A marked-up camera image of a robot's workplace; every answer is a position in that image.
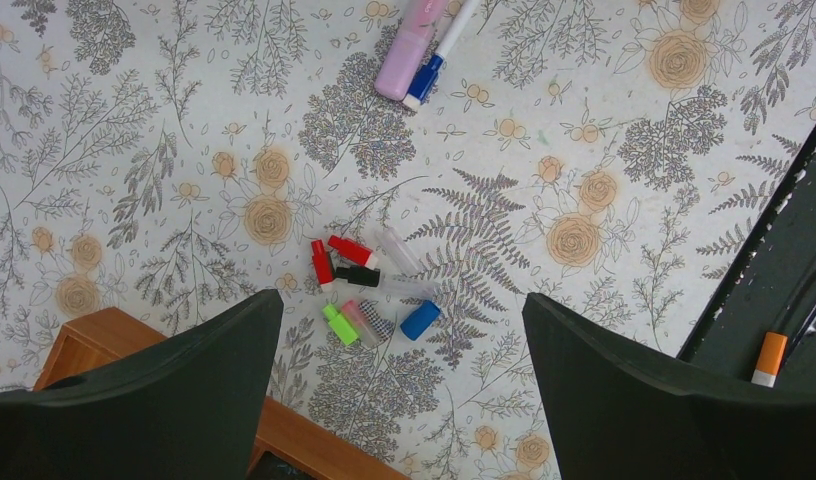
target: orange cap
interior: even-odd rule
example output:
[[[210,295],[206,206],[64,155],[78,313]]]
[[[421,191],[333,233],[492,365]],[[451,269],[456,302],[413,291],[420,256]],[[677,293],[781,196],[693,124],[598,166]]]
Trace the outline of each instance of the orange cap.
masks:
[[[764,335],[764,343],[761,345],[761,353],[758,355],[755,369],[776,376],[779,373],[779,366],[782,364],[787,345],[788,337],[785,335],[767,332]]]

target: pen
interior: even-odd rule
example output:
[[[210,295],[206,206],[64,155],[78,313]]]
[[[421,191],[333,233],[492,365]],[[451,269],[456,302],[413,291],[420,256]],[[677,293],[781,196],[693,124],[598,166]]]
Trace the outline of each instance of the pen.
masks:
[[[452,49],[452,46],[455,45],[455,42],[458,41],[458,37],[461,36],[461,32],[464,31],[464,27],[467,26],[467,22],[470,20],[470,17],[473,16],[473,12],[478,5],[479,0],[467,0],[461,5],[461,10],[458,10],[458,14],[455,15],[455,20],[452,21],[449,25],[449,29],[447,29],[443,35],[443,39],[435,49],[435,54],[432,55],[429,63],[423,65],[420,71],[417,72],[417,75],[414,76],[414,81],[411,82],[411,86],[408,87],[408,93],[402,100],[403,105],[415,112],[420,109],[420,104],[426,100],[426,97],[437,81],[440,68],[443,66],[443,62],[446,61],[449,51]]]

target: neon green cap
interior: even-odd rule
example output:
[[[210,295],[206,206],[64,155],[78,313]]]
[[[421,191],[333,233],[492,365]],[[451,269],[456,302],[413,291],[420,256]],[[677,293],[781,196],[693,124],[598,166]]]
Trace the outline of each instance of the neon green cap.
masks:
[[[327,304],[323,307],[323,315],[326,316],[329,327],[337,334],[337,338],[343,342],[344,345],[351,345],[352,342],[358,340],[358,333],[352,328],[349,320],[343,316],[342,313],[332,304]]]

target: wooden furniture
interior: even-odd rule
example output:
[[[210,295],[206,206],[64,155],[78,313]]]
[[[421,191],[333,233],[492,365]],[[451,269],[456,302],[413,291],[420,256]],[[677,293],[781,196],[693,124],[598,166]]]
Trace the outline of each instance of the wooden furniture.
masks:
[[[69,321],[58,333],[34,389],[100,367],[165,339],[161,333],[116,308]],[[271,452],[323,480],[408,478],[269,397],[261,410],[250,470],[264,452]]]

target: black cap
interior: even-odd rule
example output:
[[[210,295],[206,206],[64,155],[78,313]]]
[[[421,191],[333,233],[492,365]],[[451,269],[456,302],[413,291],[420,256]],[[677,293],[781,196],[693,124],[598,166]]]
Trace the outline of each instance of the black cap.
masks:
[[[360,265],[351,267],[337,267],[335,277],[342,278],[353,285],[363,285],[365,287],[378,287],[381,278],[381,270],[370,270]]]

